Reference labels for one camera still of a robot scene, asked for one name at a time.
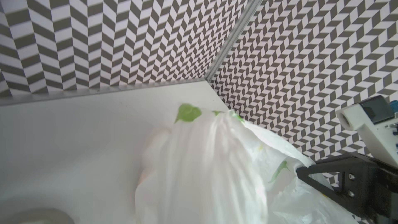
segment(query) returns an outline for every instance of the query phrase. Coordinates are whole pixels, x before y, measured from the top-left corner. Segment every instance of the beige object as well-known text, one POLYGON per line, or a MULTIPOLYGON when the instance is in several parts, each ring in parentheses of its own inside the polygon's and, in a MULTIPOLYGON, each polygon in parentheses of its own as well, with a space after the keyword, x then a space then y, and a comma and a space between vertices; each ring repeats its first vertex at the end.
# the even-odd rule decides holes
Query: beige object
POLYGON ((0 224, 74 224, 74 221, 56 208, 36 208, 14 214, 0 224))

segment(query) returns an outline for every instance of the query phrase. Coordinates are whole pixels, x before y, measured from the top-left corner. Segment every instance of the plastic bag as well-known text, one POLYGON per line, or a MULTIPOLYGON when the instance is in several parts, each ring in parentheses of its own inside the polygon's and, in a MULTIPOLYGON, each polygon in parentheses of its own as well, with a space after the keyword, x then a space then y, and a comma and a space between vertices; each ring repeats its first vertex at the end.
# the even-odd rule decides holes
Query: plastic bag
MULTIPOLYGON (((355 224, 344 208, 299 180, 313 161, 235 112, 179 108, 153 137, 136 190, 141 224, 355 224)), ((319 181, 327 183, 322 176, 319 181)))

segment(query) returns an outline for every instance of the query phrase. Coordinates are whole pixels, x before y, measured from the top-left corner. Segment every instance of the geometric wallpaper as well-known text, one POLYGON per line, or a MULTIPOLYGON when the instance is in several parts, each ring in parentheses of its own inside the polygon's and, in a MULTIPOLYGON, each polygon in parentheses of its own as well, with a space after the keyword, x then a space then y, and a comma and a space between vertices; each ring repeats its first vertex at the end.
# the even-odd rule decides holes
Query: geometric wallpaper
POLYGON ((0 97, 203 77, 248 0, 1 0, 0 97))
POLYGON ((263 0, 211 85, 313 160, 369 154, 336 110, 398 99, 398 0, 263 0))

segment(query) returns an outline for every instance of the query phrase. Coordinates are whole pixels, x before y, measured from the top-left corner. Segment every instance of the patterned wall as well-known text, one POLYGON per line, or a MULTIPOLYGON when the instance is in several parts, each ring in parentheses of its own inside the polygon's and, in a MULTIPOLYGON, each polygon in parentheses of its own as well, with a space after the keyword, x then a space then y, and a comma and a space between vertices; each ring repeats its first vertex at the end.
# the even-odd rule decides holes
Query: patterned wall
POLYGON ((398 0, 263 0, 212 87, 314 160, 369 154, 336 110, 398 99, 398 0))
POLYGON ((203 77, 248 0, 1 0, 0 96, 203 77))

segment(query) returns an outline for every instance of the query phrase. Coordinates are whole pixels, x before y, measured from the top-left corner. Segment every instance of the gray edge strip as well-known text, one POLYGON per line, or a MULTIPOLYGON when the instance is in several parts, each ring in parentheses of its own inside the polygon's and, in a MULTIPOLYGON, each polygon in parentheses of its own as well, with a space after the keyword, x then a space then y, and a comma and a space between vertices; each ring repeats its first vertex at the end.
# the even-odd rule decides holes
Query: gray edge strip
POLYGON ((203 82, 203 81, 205 81, 205 78, 187 79, 187 80, 179 80, 179 81, 171 81, 171 82, 154 82, 154 83, 135 84, 135 85, 122 85, 122 86, 118 86, 118 87, 100 87, 100 88, 90 88, 90 89, 78 89, 78 90, 73 90, 73 91, 49 92, 49 93, 42 93, 42 94, 23 95, 23 96, 21 95, 21 96, 0 98, 0 107, 6 106, 6 105, 31 103, 31 102, 37 102, 37 101, 51 101, 51 100, 55 100, 55 99, 96 95, 96 94, 100 94, 100 93, 113 93, 113 92, 128 91, 128 90, 134 90, 134 89, 160 87, 160 86, 176 85, 176 84, 190 83, 190 82, 203 82))
POLYGON ((249 0, 247 6, 245 7, 245 9, 243 9, 243 12, 236 22, 235 26, 232 28, 231 33, 228 35, 225 43, 216 55, 216 58, 214 58, 214 61, 210 65, 210 68, 207 70, 207 73, 205 74, 207 82, 211 83, 220 65, 228 55, 228 52, 232 49, 234 43, 238 40, 240 34, 243 32, 251 17, 256 12, 257 7, 261 4, 262 1, 263 0, 249 0))

